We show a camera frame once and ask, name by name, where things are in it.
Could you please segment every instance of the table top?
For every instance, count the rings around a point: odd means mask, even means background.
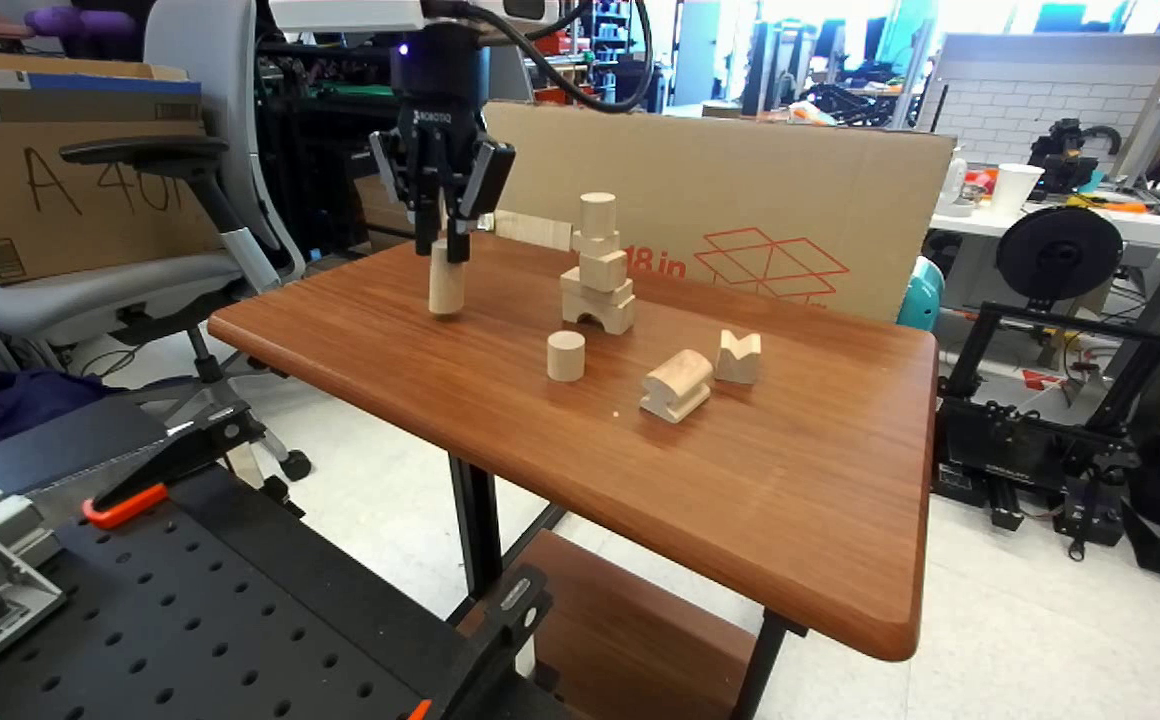
[[[226,309],[211,334],[666,552],[868,656],[917,653],[937,342],[706,286],[636,280],[636,327],[586,323],[589,377],[548,383],[565,252],[475,240],[469,309],[434,322],[427,261],[381,252]],[[764,334],[764,382],[684,426],[642,382],[720,327]]]

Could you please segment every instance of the cardboard box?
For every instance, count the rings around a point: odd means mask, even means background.
[[[222,250],[186,185],[61,161],[107,135],[206,135],[206,107],[186,85],[0,75],[0,286]]]
[[[0,71],[186,82],[186,70],[164,70],[164,66],[76,59],[76,57],[6,57],[6,54],[0,54]]]
[[[953,158],[945,135],[491,105],[516,143],[506,211],[619,198],[634,271],[894,323]]]

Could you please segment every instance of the cable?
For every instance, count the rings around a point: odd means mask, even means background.
[[[528,42],[546,42],[546,37],[552,37],[552,31],[573,27],[586,11],[592,11],[592,0],[581,0],[568,16],[560,16],[560,21],[546,23],[546,27],[533,27],[533,31],[524,31],[524,37],[528,37]]]
[[[111,347],[111,354],[100,354],[100,358],[93,358],[93,359],[82,368],[82,377],[107,382],[111,371],[134,368],[136,354],[140,354],[140,347]]]
[[[616,99],[616,105],[603,105],[603,99],[592,99],[592,96],[586,96],[573,82],[565,82],[565,71],[557,71],[552,66],[548,66],[548,57],[524,37],[524,31],[516,31],[506,16],[496,16],[496,11],[490,11],[490,9],[481,9],[481,4],[459,4],[456,11],[466,11],[466,16],[474,16],[474,21],[483,21],[483,23],[491,23],[496,31],[506,31],[557,88],[565,88],[577,105],[586,105],[586,107],[598,107],[598,112],[634,112],[643,96],[650,96],[650,88],[653,88],[653,82],[655,82],[655,47],[653,47],[653,16],[650,16],[650,0],[634,0],[636,4],[636,21],[643,23],[643,75],[642,75],[642,85],[634,88],[634,96],[624,96],[624,99]]]

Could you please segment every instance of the wheel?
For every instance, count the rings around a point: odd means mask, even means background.
[[[289,484],[285,484],[281,477],[270,477],[270,481],[261,484],[261,493],[263,493],[270,502],[278,502],[278,504],[289,504],[289,502],[293,502],[293,493],[289,493]]]
[[[306,454],[289,454],[281,461],[281,470],[285,470],[289,481],[306,481],[314,472],[314,461]]]

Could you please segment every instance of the floor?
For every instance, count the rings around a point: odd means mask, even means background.
[[[111,382],[140,383],[164,371],[188,371],[182,346],[140,354]],[[444,454],[300,382],[238,383],[314,456],[315,477],[295,484],[308,526],[424,607],[452,611],[466,571]],[[542,508],[536,498],[500,484],[509,542]],[[756,606],[598,526],[568,517],[560,531],[739,627],[759,620]],[[826,635],[787,641],[759,718],[1160,718],[1160,576],[1141,571],[1130,543],[1094,549],[1072,565],[1044,519],[997,531],[984,512],[937,498],[921,653],[908,665],[881,665]]]

